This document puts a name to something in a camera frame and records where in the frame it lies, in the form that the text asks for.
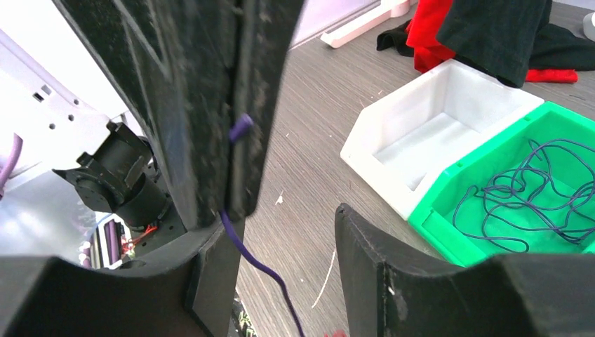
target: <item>white bin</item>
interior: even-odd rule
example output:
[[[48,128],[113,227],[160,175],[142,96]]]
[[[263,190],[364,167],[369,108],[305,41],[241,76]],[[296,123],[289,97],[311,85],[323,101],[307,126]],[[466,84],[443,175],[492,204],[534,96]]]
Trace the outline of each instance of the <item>white bin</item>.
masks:
[[[408,220],[444,169],[543,102],[449,60],[363,109],[341,158]]]

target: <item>storage bin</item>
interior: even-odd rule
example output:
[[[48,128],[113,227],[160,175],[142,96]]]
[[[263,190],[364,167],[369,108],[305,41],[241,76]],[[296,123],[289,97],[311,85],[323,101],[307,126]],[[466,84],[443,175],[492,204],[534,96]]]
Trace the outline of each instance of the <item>storage bin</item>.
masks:
[[[543,102],[449,60],[363,109],[340,155],[407,220],[444,169]]]
[[[414,210],[409,223],[447,260],[461,266],[467,267],[495,254],[506,253],[507,251],[491,242],[469,238],[461,233],[481,234],[482,222],[486,215],[483,200],[472,198],[467,200],[465,205],[459,203],[470,186],[485,187],[494,175],[518,168],[533,151],[529,140],[545,144],[559,138],[595,147],[595,122],[554,103],[543,104],[448,167]],[[572,151],[595,168],[595,153],[574,145]],[[585,181],[593,180],[589,170],[568,152],[554,149],[545,153],[551,162],[552,181],[555,188],[562,193],[572,195],[571,191],[576,191]],[[546,163],[545,159],[540,158],[537,164]],[[533,191],[535,186],[543,181],[536,176],[525,177],[527,184],[533,184],[527,188],[527,193]],[[537,198],[540,206],[546,204],[548,207],[555,208],[555,205],[560,204],[549,185]],[[458,209],[457,228],[453,226],[453,214],[456,209]],[[589,216],[595,214],[595,199],[588,201],[580,211]],[[545,213],[556,225],[562,225],[568,209]],[[535,230],[535,228],[545,227],[545,224],[528,209],[500,208],[497,215],[523,228]],[[574,214],[565,230],[583,230],[593,226],[595,223],[592,221]],[[595,244],[593,244],[595,234],[587,236],[580,244],[573,244],[551,230],[529,232],[516,229],[494,218],[486,223],[485,229],[489,230],[490,236],[515,237],[524,240],[529,244],[530,253],[595,251]],[[515,251],[521,248],[518,242],[500,243]]]

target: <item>green plastic box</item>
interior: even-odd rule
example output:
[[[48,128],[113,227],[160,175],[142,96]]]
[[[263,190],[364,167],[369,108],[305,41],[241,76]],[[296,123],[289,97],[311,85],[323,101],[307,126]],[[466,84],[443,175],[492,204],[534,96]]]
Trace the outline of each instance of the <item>green plastic box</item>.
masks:
[[[411,214],[409,223],[448,261],[463,267],[479,263],[495,254],[507,253],[487,240],[464,236],[453,226],[453,212],[470,186],[485,186],[495,174],[518,167],[531,152],[528,145],[529,139],[543,144],[557,138],[567,138],[595,147],[595,121],[555,103],[547,102],[539,106],[443,171]],[[583,149],[576,149],[575,152],[595,169],[594,153]],[[577,161],[568,160],[568,156],[569,154],[563,154],[560,151],[549,154],[554,183],[561,191],[576,190],[586,179],[592,180],[590,172]],[[560,165],[564,169],[556,170],[555,168],[559,168]],[[539,198],[542,197],[544,199],[541,200],[554,198],[549,195],[539,196]],[[529,217],[522,211],[513,209],[502,211],[507,212],[507,219],[517,225],[544,227],[543,223],[535,221],[535,218]],[[593,214],[595,217],[595,198],[583,206],[581,212]],[[459,208],[457,226],[466,233],[481,234],[481,222],[485,214],[481,200],[472,198]],[[567,211],[551,211],[547,215],[557,224],[564,220],[566,214]],[[593,226],[595,224],[590,220],[576,216],[570,222],[569,228],[584,229]],[[508,225],[492,225],[490,235],[521,238],[529,243],[530,253],[595,251],[595,233],[578,245],[565,241],[552,231],[527,232]]]

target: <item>wooden table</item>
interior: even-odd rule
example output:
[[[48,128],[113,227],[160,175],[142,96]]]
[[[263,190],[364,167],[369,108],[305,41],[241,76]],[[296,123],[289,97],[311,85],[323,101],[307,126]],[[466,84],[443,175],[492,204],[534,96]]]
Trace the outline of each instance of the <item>wooden table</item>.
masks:
[[[554,4],[551,21],[578,34],[588,12]],[[331,264],[334,213],[340,202],[400,240],[438,256],[339,158],[362,108],[419,76],[412,58],[375,50],[379,33],[412,15],[387,21],[337,50],[311,40],[292,50],[286,63],[259,208],[247,222],[245,238],[254,255],[286,280],[306,336],[348,330],[336,258],[312,308]],[[593,72],[581,72],[574,85],[526,84],[523,89],[595,117]],[[297,335],[278,286],[244,260],[238,291],[259,336]]]

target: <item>white plastic box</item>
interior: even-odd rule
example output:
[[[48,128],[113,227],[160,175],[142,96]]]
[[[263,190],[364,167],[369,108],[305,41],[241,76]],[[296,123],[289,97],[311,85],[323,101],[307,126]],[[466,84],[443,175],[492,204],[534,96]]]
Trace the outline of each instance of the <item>white plastic box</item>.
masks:
[[[449,60],[363,109],[341,158],[408,220],[444,169],[543,102]]]

